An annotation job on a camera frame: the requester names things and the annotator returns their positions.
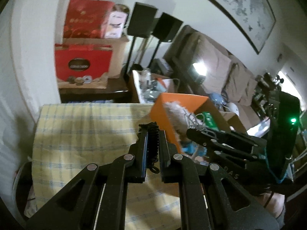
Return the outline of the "yellow checked tablecloth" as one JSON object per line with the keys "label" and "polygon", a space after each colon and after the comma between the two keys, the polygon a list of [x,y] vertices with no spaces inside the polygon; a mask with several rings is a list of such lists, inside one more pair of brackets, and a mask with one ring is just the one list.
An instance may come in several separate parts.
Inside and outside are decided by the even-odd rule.
{"label": "yellow checked tablecloth", "polygon": [[[33,144],[32,179],[37,211],[86,165],[105,165],[126,154],[138,126],[150,122],[151,105],[134,103],[49,104],[41,108]],[[178,229],[176,184],[150,171],[127,192],[126,229]]]}

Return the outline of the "orange cardboard box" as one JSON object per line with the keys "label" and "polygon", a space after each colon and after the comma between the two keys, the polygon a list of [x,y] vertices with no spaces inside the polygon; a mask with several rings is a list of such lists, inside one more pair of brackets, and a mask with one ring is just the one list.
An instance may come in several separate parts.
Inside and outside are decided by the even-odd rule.
{"label": "orange cardboard box", "polygon": [[156,122],[161,130],[166,134],[167,141],[176,146],[177,151],[181,154],[181,142],[176,136],[176,133],[167,117],[166,111],[163,108],[163,104],[166,102],[178,101],[181,106],[185,107],[190,115],[189,127],[203,127],[205,123],[203,122],[202,112],[210,112],[214,118],[219,130],[224,130],[226,132],[230,131],[230,125],[222,116],[213,103],[208,97],[198,96],[193,94],[174,94],[174,93],[161,93],[156,99],[151,111],[150,118],[153,122]]}

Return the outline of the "open box of clutter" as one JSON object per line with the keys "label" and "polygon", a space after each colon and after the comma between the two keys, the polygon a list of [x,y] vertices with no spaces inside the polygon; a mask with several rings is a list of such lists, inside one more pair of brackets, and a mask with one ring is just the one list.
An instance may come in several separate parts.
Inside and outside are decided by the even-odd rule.
{"label": "open box of clutter", "polygon": [[163,92],[177,93],[180,80],[169,78],[150,71],[133,70],[129,80],[131,101],[140,104],[153,104]]}

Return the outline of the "dark wooden side table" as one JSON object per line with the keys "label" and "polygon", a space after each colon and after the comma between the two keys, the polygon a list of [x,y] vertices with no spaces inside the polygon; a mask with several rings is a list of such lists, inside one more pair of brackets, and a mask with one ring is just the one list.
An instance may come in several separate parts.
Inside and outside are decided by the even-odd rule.
{"label": "dark wooden side table", "polygon": [[60,88],[59,94],[62,103],[93,102],[113,100],[115,103],[126,103],[131,100],[131,92],[122,77],[109,79],[105,89],[98,88]]}

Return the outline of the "blue cone toy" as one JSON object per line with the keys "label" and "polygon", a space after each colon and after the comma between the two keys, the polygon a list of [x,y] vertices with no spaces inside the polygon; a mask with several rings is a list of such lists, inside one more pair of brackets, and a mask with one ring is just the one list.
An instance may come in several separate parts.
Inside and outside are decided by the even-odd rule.
{"label": "blue cone toy", "polygon": [[199,144],[195,142],[189,142],[189,143],[182,143],[181,147],[182,152],[190,155],[190,156],[206,156],[207,155],[207,148],[200,146]]}

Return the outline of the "brown sofa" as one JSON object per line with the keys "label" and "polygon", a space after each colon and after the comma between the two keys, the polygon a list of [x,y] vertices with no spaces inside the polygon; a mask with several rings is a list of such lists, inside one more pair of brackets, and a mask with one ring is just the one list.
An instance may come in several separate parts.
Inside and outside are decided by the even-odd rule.
{"label": "brown sofa", "polygon": [[[261,119],[252,108],[257,81],[252,72],[225,47],[207,35],[184,26],[163,56],[183,78],[194,94],[207,95],[213,92],[225,94],[239,110],[239,118],[246,129],[260,123]],[[191,74],[192,65],[200,63],[206,75],[203,82],[196,83]]]}

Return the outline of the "black speaker left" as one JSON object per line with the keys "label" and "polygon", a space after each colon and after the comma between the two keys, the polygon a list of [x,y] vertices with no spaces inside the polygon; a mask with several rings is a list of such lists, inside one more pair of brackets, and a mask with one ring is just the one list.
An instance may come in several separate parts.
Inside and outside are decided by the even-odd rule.
{"label": "black speaker left", "polygon": [[128,67],[130,64],[133,48],[137,38],[147,39],[151,34],[151,27],[157,13],[157,8],[153,5],[136,2],[133,8],[127,35],[132,36],[132,43],[127,57],[127,62],[124,67],[123,78],[126,82],[129,81]]}

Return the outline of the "pink white tissue pack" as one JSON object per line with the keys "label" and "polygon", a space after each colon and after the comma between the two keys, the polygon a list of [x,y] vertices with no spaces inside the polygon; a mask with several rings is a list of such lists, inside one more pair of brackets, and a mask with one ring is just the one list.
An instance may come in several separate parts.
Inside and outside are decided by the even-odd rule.
{"label": "pink white tissue pack", "polygon": [[122,36],[123,28],[127,19],[127,13],[121,11],[111,12],[104,38],[119,39]]}

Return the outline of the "red gift box top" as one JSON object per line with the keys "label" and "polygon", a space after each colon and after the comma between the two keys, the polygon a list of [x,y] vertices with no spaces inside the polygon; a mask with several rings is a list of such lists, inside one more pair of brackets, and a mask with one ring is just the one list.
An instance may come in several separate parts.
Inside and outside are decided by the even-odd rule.
{"label": "red gift box top", "polygon": [[114,5],[112,1],[70,0],[63,37],[103,39]]}

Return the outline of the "bright lamp device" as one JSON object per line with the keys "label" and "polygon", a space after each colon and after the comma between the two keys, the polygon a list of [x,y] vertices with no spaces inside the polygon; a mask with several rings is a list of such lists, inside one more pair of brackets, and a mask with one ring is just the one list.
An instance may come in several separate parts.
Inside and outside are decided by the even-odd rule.
{"label": "bright lamp device", "polygon": [[192,75],[198,84],[202,84],[207,76],[208,68],[203,61],[192,64]]}

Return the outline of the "black speaker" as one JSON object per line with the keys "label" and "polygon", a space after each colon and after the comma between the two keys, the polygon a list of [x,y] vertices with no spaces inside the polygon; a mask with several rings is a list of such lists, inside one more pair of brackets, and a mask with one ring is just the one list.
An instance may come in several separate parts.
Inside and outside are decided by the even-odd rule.
{"label": "black speaker", "polygon": [[132,36],[132,43],[127,57],[127,62],[124,67],[123,78],[126,82],[129,81],[128,67],[130,64],[133,48],[137,38],[147,39],[151,34],[151,27],[157,13],[157,8],[153,5],[136,2],[133,8],[127,35]]}
{"label": "black speaker", "polygon": [[176,17],[173,17],[172,15],[169,15],[165,12],[162,13],[151,34],[153,37],[158,39],[158,43],[149,62],[149,69],[152,66],[152,63],[161,43],[171,43],[172,40],[174,40],[179,29],[181,28],[182,24],[183,21],[181,21],[180,19],[177,19]]}

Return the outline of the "framed wall painting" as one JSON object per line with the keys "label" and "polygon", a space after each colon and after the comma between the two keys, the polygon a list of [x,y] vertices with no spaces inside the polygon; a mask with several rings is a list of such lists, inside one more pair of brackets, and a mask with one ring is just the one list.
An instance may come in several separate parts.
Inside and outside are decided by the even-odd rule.
{"label": "framed wall painting", "polygon": [[209,0],[237,26],[259,54],[269,38],[276,18],[268,0]]}

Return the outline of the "white fluffy duster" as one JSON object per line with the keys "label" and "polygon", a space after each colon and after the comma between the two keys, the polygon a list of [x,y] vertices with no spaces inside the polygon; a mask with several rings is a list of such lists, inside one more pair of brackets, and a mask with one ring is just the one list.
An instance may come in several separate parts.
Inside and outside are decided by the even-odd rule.
{"label": "white fluffy duster", "polygon": [[163,108],[166,111],[167,117],[176,133],[179,141],[188,143],[190,142],[187,137],[187,130],[189,129],[188,116],[190,112],[178,101],[166,102],[163,104]]}

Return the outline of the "black speaker right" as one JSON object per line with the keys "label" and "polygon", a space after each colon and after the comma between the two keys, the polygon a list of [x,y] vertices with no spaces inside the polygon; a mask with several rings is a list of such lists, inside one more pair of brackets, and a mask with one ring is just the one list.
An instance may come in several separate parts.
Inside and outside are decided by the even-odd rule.
{"label": "black speaker right", "polygon": [[176,17],[173,17],[172,15],[169,15],[165,12],[162,13],[151,34],[153,37],[158,39],[158,43],[149,62],[149,69],[152,66],[152,63],[161,43],[171,43],[172,40],[174,40],[179,29],[181,28],[182,24],[183,21],[181,21],[180,19],[177,19]]}

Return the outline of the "red chocolate gift bag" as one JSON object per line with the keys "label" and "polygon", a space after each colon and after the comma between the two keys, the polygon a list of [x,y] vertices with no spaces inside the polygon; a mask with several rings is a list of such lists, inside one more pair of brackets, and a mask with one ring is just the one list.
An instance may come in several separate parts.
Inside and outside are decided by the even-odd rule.
{"label": "red chocolate gift bag", "polygon": [[55,45],[55,69],[60,88],[107,88],[113,49],[102,44]]}

